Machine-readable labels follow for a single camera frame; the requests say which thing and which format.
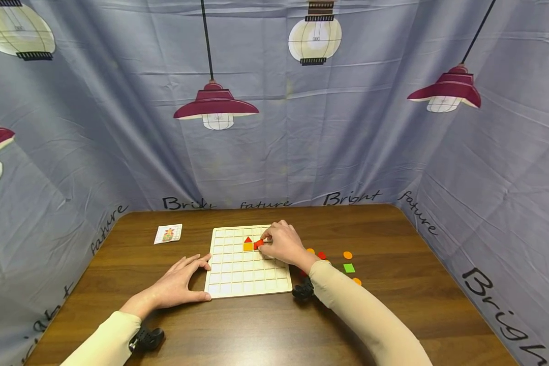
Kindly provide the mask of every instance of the hand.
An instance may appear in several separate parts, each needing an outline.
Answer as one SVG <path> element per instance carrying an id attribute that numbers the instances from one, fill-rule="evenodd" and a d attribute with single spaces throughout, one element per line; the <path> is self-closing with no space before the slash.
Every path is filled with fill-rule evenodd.
<path id="1" fill-rule="evenodd" d="M 208 263 L 211 254 L 200 257 L 200 254 L 196 254 L 193 257 L 181 258 L 154 285 L 128 300 L 120 311 L 144 319 L 155 309 L 211 300 L 209 293 L 189 289 L 189 280 L 197 269 L 211 269 Z"/>
<path id="2" fill-rule="evenodd" d="M 258 250 L 263 254 L 300 267 L 305 273 L 309 273 L 313 263 L 319 260 L 316 255 L 305 250 L 297 231 L 285 220 L 273 223 L 267 228 L 260 239 L 267 238 L 272 238 L 272 244 L 265 243 L 263 246 L 259 246 Z"/>

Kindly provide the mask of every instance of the finger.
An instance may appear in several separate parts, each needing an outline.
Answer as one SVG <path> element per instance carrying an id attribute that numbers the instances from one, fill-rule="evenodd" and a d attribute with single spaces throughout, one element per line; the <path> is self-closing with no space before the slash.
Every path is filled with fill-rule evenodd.
<path id="1" fill-rule="evenodd" d="M 272 227 L 267 228 L 267 229 L 262 233 L 262 235 L 260 236 L 260 239 L 264 240 L 264 239 L 267 239 L 267 238 L 272 238 L 272 230 L 273 230 Z"/>
<path id="2" fill-rule="evenodd" d="M 272 244 L 264 244 L 262 246 L 259 246 L 258 250 L 261 251 L 262 253 L 264 253 L 266 255 L 270 255 L 272 257 L 272 251 L 273 251 Z"/>
<path id="3" fill-rule="evenodd" d="M 178 265 L 180 265 L 181 263 L 183 263 L 183 261 L 184 261 L 186 258 L 187 258 L 187 257 L 183 256 L 183 258 L 179 259 L 179 260 L 177 261 L 177 263 L 175 263 L 174 265 L 172 265 L 172 266 L 170 267 L 170 269 L 168 269 L 167 273 L 173 272 L 173 271 L 177 268 Z"/>
<path id="4" fill-rule="evenodd" d="M 195 261 L 189 263 L 183 270 L 187 274 L 187 278 L 191 278 L 195 271 L 197 271 L 198 268 L 204 268 L 205 270 L 211 270 L 211 267 L 209 266 L 209 263 L 206 261 L 202 261 L 201 259 L 196 259 Z"/>
<path id="5" fill-rule="evenodd" d="M 186 258 L 183 262 L 179 263 L 179 265 L 176 266 L 175 269 L 179 270 L 179 269 L 185 268 L 186 266 L 189 265 L 189 263 L 195 261 L 196 259 L 198 259 L 200 257 L 201 257 L 201 254 L 195 254 L 192 257 Z"/>
<path id="6" fill-rule="evenodd" d="M 204 291 L 187 291 L 184 297 L 186 302 L 201 302 L 211 300 L 211 295 L 208 292 Z"/>

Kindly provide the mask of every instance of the table surface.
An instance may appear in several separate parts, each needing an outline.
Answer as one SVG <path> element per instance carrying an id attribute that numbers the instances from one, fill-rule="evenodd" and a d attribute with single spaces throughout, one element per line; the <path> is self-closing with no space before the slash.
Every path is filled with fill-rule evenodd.
<path id="1" fill-rule="evenodd" d="M 433 365 L 516 365 L 401 211 L 390 205 L 133 212 L 122 217 L 48 327 L 27 365 L 59 365 L 132 294 L 183 255 L 207 253 L 214 227 L 285 219 L 306 248 L 332 265 L 354 263 L 362 285 L 421 340 Z M 181 240 L 153 246 L 158 226 L 183 224 Z M 343 258 L 351 251 L 354 258 Z M 300 282 L 291 270 L 293 283 Z M 198 271 L 191 289 L 203 290 Z M 314 299 L 290 293 L 215 299 L 153 313 L 158 350 L 127 365 L 371 365 L 363 343 Z"/>

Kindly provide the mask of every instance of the black clip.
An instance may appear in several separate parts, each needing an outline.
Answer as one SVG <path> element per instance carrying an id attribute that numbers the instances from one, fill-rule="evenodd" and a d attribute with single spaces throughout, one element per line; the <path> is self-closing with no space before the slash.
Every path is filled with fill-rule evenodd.
<path id="1" fill-rule="evenodd" d="M 149 331 L 145 326 L 141 326 L 140 330 L 128 343 L 128 348 L 131 352 L 139 351 L 154 351 L 164 339 L 164 331 L 161 328 L 156 328 Z"/>
<path id="2" fill-rule="evenodd" d="M 305 301 L 313 296 L 313 284 L 309 277 L 305 277 L 301 285 L 295 285 L 295 288 L 291 292 L 295 299 Z"/>

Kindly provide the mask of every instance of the right hand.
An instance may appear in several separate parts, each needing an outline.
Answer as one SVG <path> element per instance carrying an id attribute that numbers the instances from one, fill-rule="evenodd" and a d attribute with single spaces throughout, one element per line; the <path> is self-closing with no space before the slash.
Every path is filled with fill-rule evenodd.
<path id="1" fill-rule="evenodd" d="M 258 250 L 270 257 L 300 267 L 305 273 L 309 273 L 313 263 L 319 260 L 316 255 L 305 250 L 297 231 L 285 220 L 272 223 L 260 237 L 263 240 L 268 238 L 272 238 L 273 242 L 259 246 Z"/>

